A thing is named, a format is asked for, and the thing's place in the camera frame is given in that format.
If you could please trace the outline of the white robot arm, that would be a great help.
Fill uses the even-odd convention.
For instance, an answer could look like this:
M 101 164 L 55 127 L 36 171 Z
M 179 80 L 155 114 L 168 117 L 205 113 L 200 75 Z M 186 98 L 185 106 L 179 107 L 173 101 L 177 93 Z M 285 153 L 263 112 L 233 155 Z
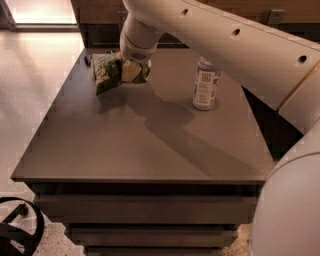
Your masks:
M 276 164 L 255 210 L 250 256 L 320 256 L 320 49 L 197 0 L 122 0 L 124 56 L 169 33 L 277 111 L 303 137 Z

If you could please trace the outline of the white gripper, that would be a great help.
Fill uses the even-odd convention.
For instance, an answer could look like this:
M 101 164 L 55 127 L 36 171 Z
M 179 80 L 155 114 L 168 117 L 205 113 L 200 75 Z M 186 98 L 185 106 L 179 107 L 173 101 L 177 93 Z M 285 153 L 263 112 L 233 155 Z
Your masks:
M 126 59 L 122 65 L 123 82 L 130 83 L 139 75 L 141 66 L 138 63 L 147 62 L 156 51 L 157 44 L 158 34 L 153 31 L 121 32 L 121 52 L 116 52 L 116 58 Z

